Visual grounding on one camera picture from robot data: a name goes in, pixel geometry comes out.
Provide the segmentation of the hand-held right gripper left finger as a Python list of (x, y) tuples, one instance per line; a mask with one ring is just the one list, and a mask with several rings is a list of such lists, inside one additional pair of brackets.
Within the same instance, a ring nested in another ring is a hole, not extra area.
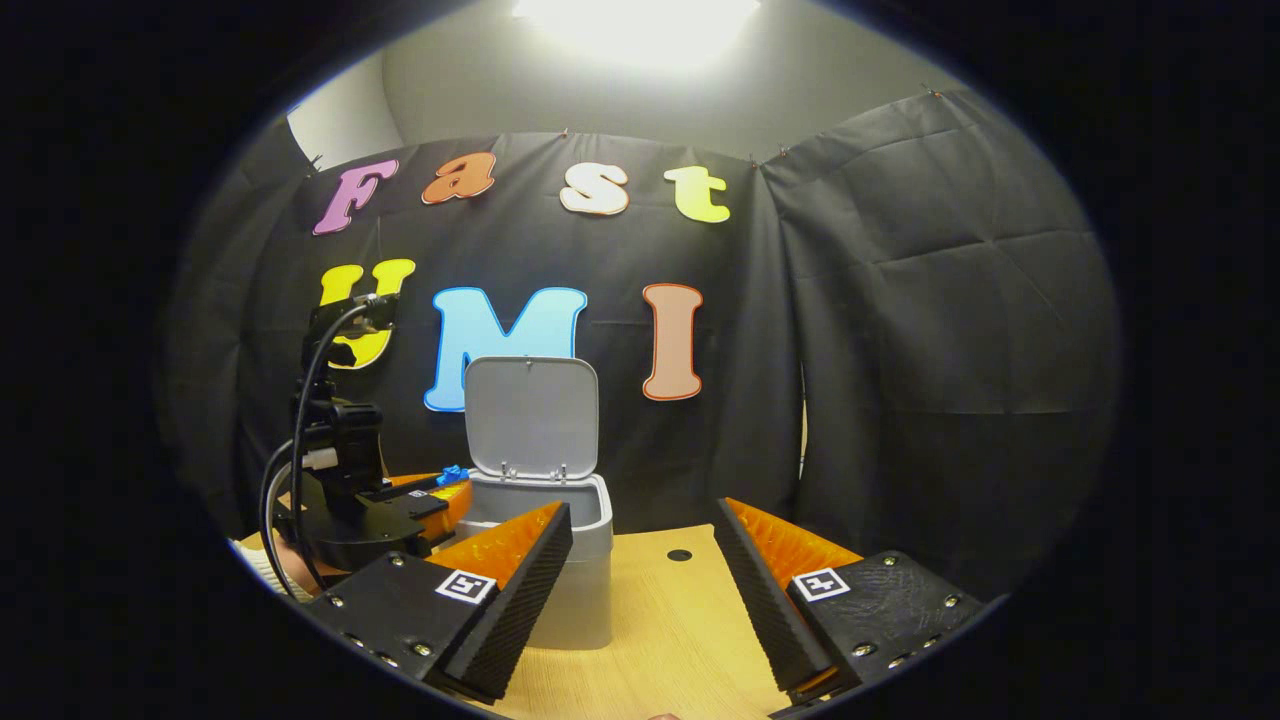
[(333, 639), (411, 682), (506, 696), (573, 544), (553, 501), (426, 559), (388, 552), (305, 605)]

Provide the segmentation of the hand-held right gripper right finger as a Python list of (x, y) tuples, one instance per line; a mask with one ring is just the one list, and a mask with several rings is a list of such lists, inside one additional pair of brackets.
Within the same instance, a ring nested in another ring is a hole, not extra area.
[(899, 676), (989, 610), (902, 551), (861, 556), (736, 498), (717, 507), (716, 543), (794, 706)]

